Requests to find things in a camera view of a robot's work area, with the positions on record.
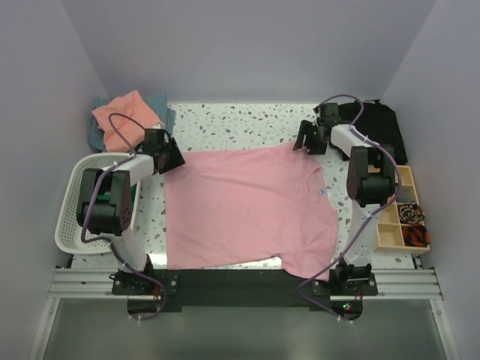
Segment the pink t shirt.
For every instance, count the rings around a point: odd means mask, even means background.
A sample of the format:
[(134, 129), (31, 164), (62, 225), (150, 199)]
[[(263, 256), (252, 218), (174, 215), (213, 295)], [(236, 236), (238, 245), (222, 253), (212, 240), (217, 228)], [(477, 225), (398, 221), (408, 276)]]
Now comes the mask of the pink t shirt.
[(314, 157), (285, 143), (185, 160), (164, 177), (169, 269), (279, 257), (291, 275), (326, 279), (338, 218)]

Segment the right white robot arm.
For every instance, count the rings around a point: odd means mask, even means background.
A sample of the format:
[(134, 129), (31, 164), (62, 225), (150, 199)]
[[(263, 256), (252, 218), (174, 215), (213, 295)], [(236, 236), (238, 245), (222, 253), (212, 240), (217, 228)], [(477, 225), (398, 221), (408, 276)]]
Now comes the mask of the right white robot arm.
[(365, 106), (356, 101), (359, 111), (352, 121), (344, 121), (339, 106), (329, 98), (315, 109), (316, 121), (301, 122), (293, 149), (306, 148), (310, 155), (324, 155), (332, 146), (349, 160), (346, 191), (352, 200), (352, 217), (346, 247), (310, 281), (328, 273), (339, 293), (352, 294), (371, 273), (371, 255), (380, 212), (389, 207), (402, 189), (401, 171), (394, 149), (382, 145), (356, 128)]

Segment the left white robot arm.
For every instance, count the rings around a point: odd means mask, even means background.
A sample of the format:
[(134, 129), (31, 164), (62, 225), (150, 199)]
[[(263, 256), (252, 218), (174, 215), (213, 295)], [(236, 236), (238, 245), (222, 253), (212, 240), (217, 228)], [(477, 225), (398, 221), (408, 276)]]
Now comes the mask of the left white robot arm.
[(174, 137), (164, 129), (149, 128), (145, 130), (142, 153), (122, 154), (109, 166), (88, 168), (82, 173), (76, 208), (80, 240), (84, 244), (105, 242), (119, 269), (131, 273), (128, 283), (139, 294), (154, 289), (155, 276), (146, 270), (149, 255), (140, 248), (131, 229), (131, 187), (184, 164)]

